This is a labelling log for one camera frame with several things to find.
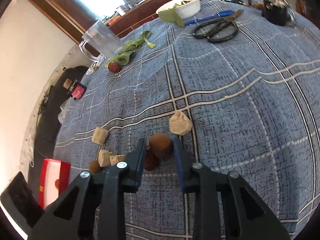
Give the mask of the black scissors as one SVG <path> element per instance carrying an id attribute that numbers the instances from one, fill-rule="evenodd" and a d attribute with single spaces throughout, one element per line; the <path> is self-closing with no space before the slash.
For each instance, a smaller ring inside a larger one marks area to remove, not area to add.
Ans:
<path id="1" fill-rule="evenodd" d="M 243 12 L 243 9 L 218 12 L 214 18 L 207 18 L 197 25 L 192 36 L 196 39 L 206 39 L 210 43 L 227 42 L 238 35 L 239 27 L 235 20 Z"/>

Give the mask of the green leaf on bowl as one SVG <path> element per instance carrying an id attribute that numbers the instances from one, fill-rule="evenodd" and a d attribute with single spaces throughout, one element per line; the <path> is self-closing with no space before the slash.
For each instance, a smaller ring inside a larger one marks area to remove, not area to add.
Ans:
<path id="1" fill-rule="evenodd" d="M 176 12 L 175 8 L 162 10 L 158 13 L 159 18 L 165 22 L 174 23 L 181 28 L 184 28 L 184 21 L 180 15 Z"/>

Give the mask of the brown kiwi fruit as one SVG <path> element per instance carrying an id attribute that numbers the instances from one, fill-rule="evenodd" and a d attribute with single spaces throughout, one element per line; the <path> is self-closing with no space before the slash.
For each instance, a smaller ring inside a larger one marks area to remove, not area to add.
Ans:
<path id="1" fill-rule="evenodd" d="M 150 151 L 158 159 L 167 159 L 173 155 L 174 146 L 171 138 L 164 133 L 156 133 L 149 140 Z"/>

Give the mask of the blue plaid tablecloth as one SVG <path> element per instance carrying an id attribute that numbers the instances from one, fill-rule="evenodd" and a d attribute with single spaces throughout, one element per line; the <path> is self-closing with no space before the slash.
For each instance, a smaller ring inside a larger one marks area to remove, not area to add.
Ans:
<path id="1" fill-rule="evenodd" d="M 125 154 L 169 134 L 182 111 L 193 123 L 185 149 L 216 172 L 239 172 L 291 238 L 319 239 L 319 29 L 301 15 L 281 27 L 243 10 L 238 35 L 221 44 L 160 19 L 129 33 L 151 31 L 156 47 L 142 46 L 118 74 L 101 65 L 84 76 L 54 157 L 74 179 L 102 149 Z M 102 145 L 92 142 L 96 127 L 109 131 Z"/>

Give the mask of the black cup with items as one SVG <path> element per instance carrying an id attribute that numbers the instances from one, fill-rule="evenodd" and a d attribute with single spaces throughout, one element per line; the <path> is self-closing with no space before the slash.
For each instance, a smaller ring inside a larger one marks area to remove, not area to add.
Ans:
<path id="1" fill-rule="evenodd" d="M 294 26 L 295 13 L 287 0 L 263 0 L 262 16 L 269 22 L 279 26 Z"/>

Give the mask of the beige block middle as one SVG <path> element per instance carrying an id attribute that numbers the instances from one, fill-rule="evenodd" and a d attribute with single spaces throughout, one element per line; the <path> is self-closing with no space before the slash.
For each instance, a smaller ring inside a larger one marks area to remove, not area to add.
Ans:
<path id="1" fill-rule="evenodd" d="M 98 154 L 98 163 L 100 167 L 106 167 L 111 165 L 110 162 L 110 156 L 112 156 L 113 153 L 107 150 L 100 150 Z"/>

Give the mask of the beige polygon block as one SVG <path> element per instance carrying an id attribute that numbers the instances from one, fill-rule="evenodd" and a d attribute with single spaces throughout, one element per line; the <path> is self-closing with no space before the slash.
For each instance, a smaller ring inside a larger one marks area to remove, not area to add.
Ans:
<path id="1" fill-rule="evenodd" d="M 192 122 L 182 111 L 176 111 L 169 119 L 170 132 L 176 135 L 186 135 L 192 127 Z"/>

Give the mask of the beige block small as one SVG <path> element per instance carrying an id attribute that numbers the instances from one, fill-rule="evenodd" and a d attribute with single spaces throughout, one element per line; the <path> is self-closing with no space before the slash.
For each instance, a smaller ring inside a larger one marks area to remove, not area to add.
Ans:
<path id="1" fill-rule="evenodd" d="M 111 155 L 109 156 L 110 158 L 110 165 L 116 165 L 119 162 L 125 161 L 126 155 L 125 154 L 120 154 L 120 155 Z"/>

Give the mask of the clear plastic bag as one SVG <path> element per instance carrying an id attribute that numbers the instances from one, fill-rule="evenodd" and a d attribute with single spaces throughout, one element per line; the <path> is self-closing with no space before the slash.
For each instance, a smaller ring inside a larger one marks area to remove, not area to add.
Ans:
<path id="1" fill-rule="evenodd" d="M 66 114 L 71 106 L 71 101 L 72 101 L 72 98 L 69 98 L 60 106 L 61 112 L 58 114 L 57 119 L 61 125 L 63 124 Z"/>

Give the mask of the red gift box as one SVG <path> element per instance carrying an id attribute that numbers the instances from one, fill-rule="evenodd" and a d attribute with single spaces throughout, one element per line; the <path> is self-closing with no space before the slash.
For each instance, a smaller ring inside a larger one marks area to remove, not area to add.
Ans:
<path id="1" fill-rule="evenodd" d="M 39 205 L 45 209 L 68 187 L 70 163 L 44 159 L 39 179 Z"/>

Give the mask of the beige block far left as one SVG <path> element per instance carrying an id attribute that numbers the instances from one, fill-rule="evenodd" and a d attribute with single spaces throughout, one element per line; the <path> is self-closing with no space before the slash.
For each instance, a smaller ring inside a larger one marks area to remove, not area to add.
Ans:
<path id="1" fill-rule="evenodd" d="M 92 135 L 92 142 L 98 145 L 102 145 L 105 143 L 108 135 L 109 131 L 107 129 L 104 129 L 102 127 L 96 127 Z"/>

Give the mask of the red fruit by vegetable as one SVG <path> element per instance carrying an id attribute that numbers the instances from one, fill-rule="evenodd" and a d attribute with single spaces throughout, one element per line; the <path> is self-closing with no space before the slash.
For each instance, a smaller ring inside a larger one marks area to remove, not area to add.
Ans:
<path id="1" fill-rule="evenodd" d="M 118 73 L 121 71 L 121 65 L 119 65 L 117 62 L 110 62 L 107 66 L 108 70 L 112 73 Z"/>

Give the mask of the white bowl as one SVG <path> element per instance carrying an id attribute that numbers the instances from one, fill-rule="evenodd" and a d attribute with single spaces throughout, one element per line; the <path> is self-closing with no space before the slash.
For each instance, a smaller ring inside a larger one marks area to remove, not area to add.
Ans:
<path id="1" fill-rule="evenodd" d="M 158 15 L 161 11 L 174 8 L 178 15 L 184 20 L 195 16 L 201 10 L 200 0 L 171 0 L 156 10 Z"/>

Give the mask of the small red date fruit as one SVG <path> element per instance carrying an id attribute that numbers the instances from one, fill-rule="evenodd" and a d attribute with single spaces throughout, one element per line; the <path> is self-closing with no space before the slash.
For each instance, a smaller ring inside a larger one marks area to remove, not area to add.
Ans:
<path id="1" fill-rule="evenodd" d="M 151 152 L 149 148 L 146 149 L 146 156 L 143 167 L 146 171 L 153 171 L 159 166 L 159 159 Z"/>

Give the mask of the green leafy vegetable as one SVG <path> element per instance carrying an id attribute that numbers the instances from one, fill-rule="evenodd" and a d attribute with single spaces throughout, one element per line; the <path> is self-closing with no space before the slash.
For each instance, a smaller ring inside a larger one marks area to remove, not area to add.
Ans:
<path id="1" fill-rule="evenodd" d="M 152 32 L 147 30 L 143 31 L 139 38 L 134 40 L 129 40 L 124 42 L 124 48 L 111 60 L 109 60 L 105 67 L 107 68 L 109 64 L 111 63 L 117 63 L 119 66 L 125 66 L 127 65 L 131 58 L 133 57 L 134 53 L 136 53 L 142 46 L 145 44 L 150 49 L 153 49 L 156 47 L 155 43 L 152 43 L 149 41 L 149 37 L 152 35 Z"/>

